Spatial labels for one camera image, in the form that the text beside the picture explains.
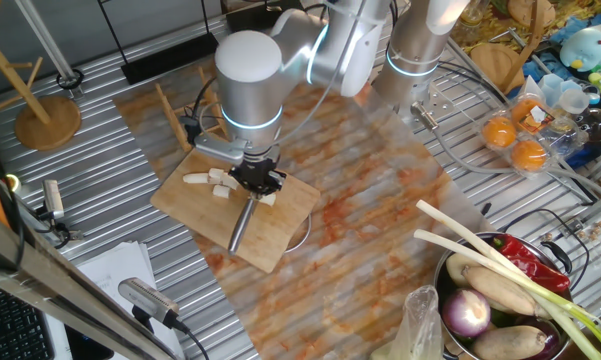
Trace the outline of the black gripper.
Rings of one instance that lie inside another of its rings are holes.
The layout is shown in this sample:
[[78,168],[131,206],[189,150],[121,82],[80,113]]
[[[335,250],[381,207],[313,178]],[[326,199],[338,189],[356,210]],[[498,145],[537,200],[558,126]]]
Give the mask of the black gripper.
[[239,165],[229,171],[245,190],[256,194],[272,194],[280,191],[286,174],[276,170],[279,155],[245,155]]

